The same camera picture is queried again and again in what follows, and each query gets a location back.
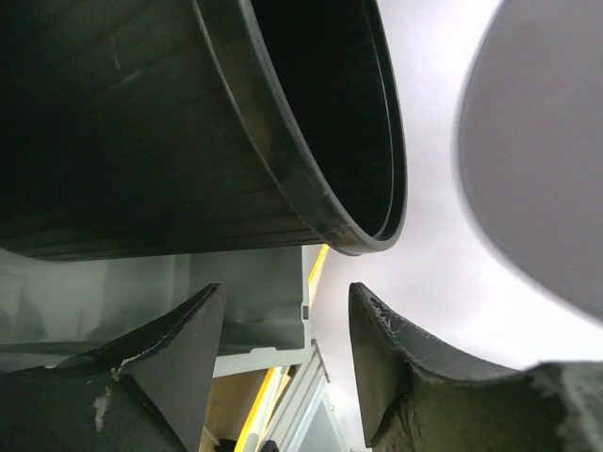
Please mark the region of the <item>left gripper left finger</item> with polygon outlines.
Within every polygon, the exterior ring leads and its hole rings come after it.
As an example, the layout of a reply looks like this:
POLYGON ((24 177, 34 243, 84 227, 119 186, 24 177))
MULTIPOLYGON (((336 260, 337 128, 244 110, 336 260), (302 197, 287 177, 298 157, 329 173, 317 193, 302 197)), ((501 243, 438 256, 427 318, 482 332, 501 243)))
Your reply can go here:
POLYGON ((2 373, 2 450, 198 450, 224 308, 211 283, 111 342, 2 373))

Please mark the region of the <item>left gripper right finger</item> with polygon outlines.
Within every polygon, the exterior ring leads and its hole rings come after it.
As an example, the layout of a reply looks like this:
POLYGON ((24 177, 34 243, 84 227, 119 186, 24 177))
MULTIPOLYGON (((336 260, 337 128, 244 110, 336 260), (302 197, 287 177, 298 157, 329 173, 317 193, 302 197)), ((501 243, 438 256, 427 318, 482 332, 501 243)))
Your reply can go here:
POLYGON ((599 451, 602 364, 514 370, 449 345, 364 284, 349 325, 365 444, 374 451, 599 451))

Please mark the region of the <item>black cylindrical bin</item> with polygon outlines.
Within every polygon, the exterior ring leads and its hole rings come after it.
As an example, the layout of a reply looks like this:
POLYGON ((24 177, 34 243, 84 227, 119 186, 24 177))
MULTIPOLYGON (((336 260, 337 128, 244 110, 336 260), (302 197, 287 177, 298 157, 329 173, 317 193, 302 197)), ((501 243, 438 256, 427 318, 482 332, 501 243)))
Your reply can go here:
POLYGON ((76 261, 399 239, 374 1, 5 1, 1 246, 76 261))

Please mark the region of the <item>light grey plastic bucket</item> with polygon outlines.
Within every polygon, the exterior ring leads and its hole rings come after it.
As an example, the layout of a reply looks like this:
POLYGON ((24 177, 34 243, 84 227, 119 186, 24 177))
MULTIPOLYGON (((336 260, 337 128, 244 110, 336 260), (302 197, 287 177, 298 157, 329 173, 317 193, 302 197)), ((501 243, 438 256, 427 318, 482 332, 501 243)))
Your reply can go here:
POLYGON ((464 87, 456 150, 468 207, 491 244, 600 318, 600 2, 499 5, 464 87))

